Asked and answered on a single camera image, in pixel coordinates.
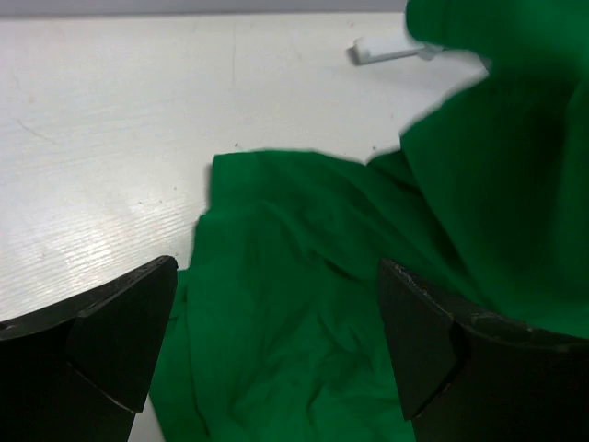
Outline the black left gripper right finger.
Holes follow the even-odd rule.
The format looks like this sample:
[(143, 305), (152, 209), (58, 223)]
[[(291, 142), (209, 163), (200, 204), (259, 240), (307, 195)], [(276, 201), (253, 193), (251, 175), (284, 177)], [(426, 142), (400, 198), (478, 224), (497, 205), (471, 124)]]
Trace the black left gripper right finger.
[(398, 263), (378, 305), (403, 418), (419, 441), (584, 441), (588, 342), (483, 308)]

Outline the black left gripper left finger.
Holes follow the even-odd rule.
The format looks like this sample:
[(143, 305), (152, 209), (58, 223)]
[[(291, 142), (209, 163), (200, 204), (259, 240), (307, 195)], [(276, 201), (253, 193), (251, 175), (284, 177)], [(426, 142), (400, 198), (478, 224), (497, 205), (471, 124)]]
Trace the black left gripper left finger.
[(127, 440), (144, 409), (177, 283), (177, 261), (160, 256), (2, 321), (2, 440)]

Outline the green t shirt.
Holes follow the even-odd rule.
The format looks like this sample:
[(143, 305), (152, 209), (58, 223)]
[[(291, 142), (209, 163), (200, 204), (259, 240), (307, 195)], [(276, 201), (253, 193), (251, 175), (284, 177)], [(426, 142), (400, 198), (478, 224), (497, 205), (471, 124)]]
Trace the green t shirt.
[(166, 440), (412, 440), (376, 300), (384, 258), (587, 336), (587, 3), (411, 1), (406, 23), (491, 71), (398, 151), (214, 158), (150, 392)]

